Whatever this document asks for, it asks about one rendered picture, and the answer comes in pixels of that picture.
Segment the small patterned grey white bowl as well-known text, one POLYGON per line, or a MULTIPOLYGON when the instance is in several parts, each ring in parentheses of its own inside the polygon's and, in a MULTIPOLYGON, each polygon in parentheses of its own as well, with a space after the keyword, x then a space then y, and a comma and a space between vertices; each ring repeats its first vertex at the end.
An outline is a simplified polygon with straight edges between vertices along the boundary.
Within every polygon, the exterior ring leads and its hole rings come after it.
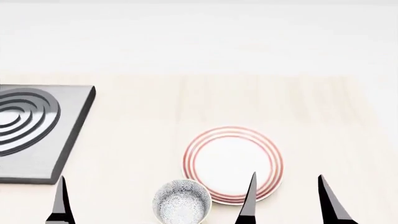
POLYGON ((211 207, 209 191, 189 179, 167 182, 152 200, 153 213, 161 224, 201 224, 211 207))

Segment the white plate with red rings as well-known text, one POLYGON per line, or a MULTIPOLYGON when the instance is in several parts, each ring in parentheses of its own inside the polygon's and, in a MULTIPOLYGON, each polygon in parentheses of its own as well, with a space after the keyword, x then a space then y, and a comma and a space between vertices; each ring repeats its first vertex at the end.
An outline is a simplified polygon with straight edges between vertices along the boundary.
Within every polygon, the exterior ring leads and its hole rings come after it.
POLYGON ((262 133, 221 126, 190 141, 182 155, 182 173, 205 186, 214 202, 242 205, 252 177, 256 177, 257 201, 279 188, 284 160, 277 146, 262 133))

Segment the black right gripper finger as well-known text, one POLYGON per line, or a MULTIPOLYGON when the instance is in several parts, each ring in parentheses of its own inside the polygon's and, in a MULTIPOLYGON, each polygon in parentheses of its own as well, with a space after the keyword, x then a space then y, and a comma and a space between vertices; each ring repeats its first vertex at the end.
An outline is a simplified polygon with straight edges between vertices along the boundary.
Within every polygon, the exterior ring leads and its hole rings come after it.
POLYGON ((249 188, 241 208, 241 211, 235 221, 235 224, 256 224, 256 192, 257 177, 254 172, 249 184, 249 188))
POLYGON ((323 224, 359 224, 343 208, 323 175, 318 176, 318 195, 323 224))

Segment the grey stove slab black burner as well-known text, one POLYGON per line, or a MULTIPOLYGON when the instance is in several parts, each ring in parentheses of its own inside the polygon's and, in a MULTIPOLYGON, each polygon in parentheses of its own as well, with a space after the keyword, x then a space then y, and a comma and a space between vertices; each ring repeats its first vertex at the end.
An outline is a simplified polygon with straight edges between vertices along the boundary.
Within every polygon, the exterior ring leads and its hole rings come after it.
POLYGON ((93 85, 0 85, 0 184, 55 184, 95 96, 93 85))

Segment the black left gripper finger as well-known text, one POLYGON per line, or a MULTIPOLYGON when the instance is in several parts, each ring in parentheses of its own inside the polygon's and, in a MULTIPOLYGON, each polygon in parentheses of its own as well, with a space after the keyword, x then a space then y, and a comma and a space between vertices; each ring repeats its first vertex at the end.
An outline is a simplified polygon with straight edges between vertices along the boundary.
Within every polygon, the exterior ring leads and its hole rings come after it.
POLYGON ((58 182, 52 213, 45 224, 75 224, 64 176, 58 182))

